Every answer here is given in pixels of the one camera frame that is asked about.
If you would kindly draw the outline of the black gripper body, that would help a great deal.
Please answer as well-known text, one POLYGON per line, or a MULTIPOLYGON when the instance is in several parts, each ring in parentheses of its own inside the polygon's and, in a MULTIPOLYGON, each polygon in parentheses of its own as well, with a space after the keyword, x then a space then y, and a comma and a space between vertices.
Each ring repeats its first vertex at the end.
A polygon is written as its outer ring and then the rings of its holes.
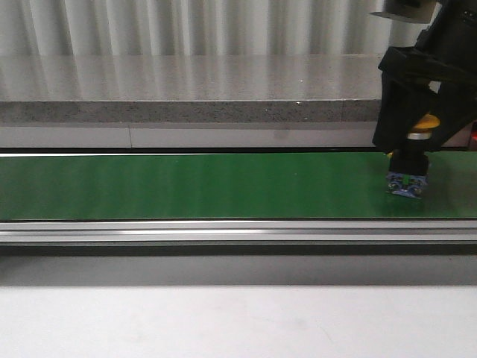
POLYGON ((426 79, 476 86, 476 2, 441 1, 412 47, 390 47, 379 69, 397 81, 426 79))

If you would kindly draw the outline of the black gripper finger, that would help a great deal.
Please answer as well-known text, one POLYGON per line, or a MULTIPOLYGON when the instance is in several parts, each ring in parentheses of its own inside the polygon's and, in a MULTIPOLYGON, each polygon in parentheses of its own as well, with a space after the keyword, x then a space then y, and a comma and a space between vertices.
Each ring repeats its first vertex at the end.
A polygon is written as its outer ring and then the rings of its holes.
POLYGON ((434 78, 400 77, 382 73, 382 100, 373 144, 382 152, 405 147, 408 132, 438 103, 429 88, 434 78))
POLYGON ((457 132, 476 120, 476 85, 427 81, 430 101, 420 117, 420 150, 439 151, 457 132))

